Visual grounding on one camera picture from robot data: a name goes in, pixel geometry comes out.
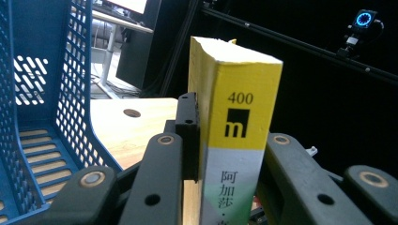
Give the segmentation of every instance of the blue plastic basket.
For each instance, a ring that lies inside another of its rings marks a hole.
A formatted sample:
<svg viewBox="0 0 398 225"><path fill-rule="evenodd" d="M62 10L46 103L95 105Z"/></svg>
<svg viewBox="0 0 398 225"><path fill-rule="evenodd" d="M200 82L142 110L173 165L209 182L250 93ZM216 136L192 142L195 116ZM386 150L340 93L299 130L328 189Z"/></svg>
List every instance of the blue plastic basket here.
<svg viewBox="0 0 398 225"><path fill-rule="evenodd" d="M121 171L90 122L90 0L0 0L0 222L48 208L91 165Z"/></svg>

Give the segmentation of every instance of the computer monitor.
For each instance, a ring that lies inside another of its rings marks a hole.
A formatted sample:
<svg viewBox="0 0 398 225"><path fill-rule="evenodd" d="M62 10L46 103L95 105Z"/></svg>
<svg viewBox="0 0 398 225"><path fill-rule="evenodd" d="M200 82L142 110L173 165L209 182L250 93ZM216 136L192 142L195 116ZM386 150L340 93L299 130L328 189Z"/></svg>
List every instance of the computer monitor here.
<svg viewBox="0 0 398 225"><path fill-rule="evenodd" d="M104 2L112 3L121 8L144 14L147 0L106 0Z"/></svg>

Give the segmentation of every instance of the printed number 400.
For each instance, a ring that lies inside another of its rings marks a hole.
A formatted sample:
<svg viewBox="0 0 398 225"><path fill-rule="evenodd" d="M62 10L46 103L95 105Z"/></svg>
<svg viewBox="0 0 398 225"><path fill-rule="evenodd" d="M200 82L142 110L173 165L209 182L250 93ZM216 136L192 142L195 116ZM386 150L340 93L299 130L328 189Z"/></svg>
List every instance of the printed number 400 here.
<svg viewBox="0 0 398 225"><path fill-rule="evenodd" d="M242 93L242 92L233 92L229 97L228 100L230 100L232 103L237 103L237 104L252 104L253 102L253 94L252 93Z"/></svg>

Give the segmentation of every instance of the book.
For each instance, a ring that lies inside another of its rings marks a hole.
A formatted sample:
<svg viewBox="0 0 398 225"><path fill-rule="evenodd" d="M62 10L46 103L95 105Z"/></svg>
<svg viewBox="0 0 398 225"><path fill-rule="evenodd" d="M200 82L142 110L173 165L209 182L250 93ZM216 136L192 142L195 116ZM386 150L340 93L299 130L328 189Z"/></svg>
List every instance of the book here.
<svg viewBox="0 0 398 225"><path fill-rule="evenodd" d="M189 92L200 120L200 224L247 224L283 62L191 37Z"/></svg>

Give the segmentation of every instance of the book spine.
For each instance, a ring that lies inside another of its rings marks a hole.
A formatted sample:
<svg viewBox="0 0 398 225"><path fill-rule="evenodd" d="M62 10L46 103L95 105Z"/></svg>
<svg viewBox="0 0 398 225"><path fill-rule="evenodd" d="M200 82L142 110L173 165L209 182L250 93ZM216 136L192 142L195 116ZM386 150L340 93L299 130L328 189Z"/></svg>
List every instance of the book spine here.
<svg viewBox="0 0 398 225"><path fill-rule="evenodd" d="M201 224L247 224L282 64L216 64Z"/></svg>

